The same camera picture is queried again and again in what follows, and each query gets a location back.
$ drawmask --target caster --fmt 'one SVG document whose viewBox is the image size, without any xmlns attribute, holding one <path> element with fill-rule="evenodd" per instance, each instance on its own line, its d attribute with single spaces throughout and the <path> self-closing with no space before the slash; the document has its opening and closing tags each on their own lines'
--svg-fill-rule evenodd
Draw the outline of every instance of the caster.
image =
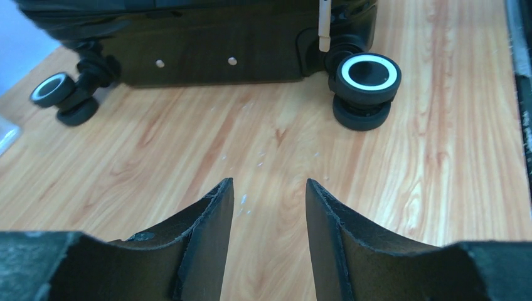
<svg viewBox="0 0 532 301">
<path fill-rule="evenodd" d="M 357 53 L 344 58 L 329 77 L 336 120 L 357 131 L 380 127 L 390 114 L 401 76 L 399 66 L 382 55 Z"/>
<path fill-rule="evenodd" d="M 96 99 L 90 97 L 69 110 L 58 110 L 56 118 L 67 127 L 76 127 L 91 119 L 99 107 Z"/>
<path fill-rule="evenodd" d="M 76 89 L 76 83 L 66 73 L 61 72 L 47 78 L 31 93 L 30 100 L 41 108 L 49 108 L 61 103 Z"/>
</svg>

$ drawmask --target wood grain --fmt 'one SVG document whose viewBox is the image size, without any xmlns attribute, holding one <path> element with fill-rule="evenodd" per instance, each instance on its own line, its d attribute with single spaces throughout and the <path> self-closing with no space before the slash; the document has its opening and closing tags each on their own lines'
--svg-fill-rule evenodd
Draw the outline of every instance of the wood grain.
<svg viewBox="0 0 532 301">
<path fill-rule="evenodd" d="M 125 239 L 235 179 L 223 300 L 315 300 L 308 177 L 409 238 L 530 240 L 532 225 L 502 0 L 381 0 L 372 51 L 403 82 L 389 119 L 335 121 L 325 74 L 298 83 L 98 91 L 66 129 L 28 102 L 73 74 L 58 49 L 0 99 L 24 134 L 0 157 L 0 228 Z"/>
</svg>

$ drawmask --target black suitcase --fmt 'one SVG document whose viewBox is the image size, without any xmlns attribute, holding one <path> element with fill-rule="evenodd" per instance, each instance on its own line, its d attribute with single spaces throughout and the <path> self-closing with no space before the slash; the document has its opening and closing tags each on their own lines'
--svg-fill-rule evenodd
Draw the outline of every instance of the black suitcase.
<svg viewBox="0 0 532 301">
<path fill-rule="evenodd" d="M 351 72 L 366 82 L 390 82 L 395 72 L 385 99 L 375 98 L 380 90 L 365 93 L 367 85 L 336 80 L 343 61 L 369 55 L 377 0 L 332 2 L 327 52 L 318 46 L 319 1 L 16 0 L 27 18 L 80 57 L 77 83 L 59 73 L 30 98 L 43 108 L 56 106 L 58 120 L 76 126 L 96 113 L 94 91 L 113 82 L 131 87 L 290 82 L 326 71 L 329 87 L 341 95 L 334 102 L 337 119 L 355 130 L 380 126 L 400 82 L 397 65 L 371 55 L 379 59 L 359 60 L 364 64 Z M 383 59 L 395 70 L 383 69 L 378 61 Z"/>
</svg>

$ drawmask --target white wall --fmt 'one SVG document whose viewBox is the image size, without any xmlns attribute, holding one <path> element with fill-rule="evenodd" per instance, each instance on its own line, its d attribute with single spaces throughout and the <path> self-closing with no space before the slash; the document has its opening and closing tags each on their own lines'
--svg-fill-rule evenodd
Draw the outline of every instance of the white wall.
<svg viewBox="0 0 532 301">
<path fill-rule="evenodd" d="M 20 13 L 13 0 L 0 0 L 0 95 L 46 58 L 59 42 Z"/>
</svg>

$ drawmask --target metal rivet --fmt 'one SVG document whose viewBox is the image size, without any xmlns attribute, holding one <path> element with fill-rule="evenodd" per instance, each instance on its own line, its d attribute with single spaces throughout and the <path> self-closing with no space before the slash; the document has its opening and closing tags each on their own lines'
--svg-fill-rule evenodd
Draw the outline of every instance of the metal rivet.
<svg viewBox="0 0 532 301">
<path fill-rule="evenodd" d="M 237 59 L 234 58 L 234 57 L 232 57 L 232 56 L 229 58 L 229 60 L 227 60 L 227 62 L 228 62 L 229 65 L 231 65 L 231 66 L 235 66 L 235 65 L 238 63 Z"/>
</svg>

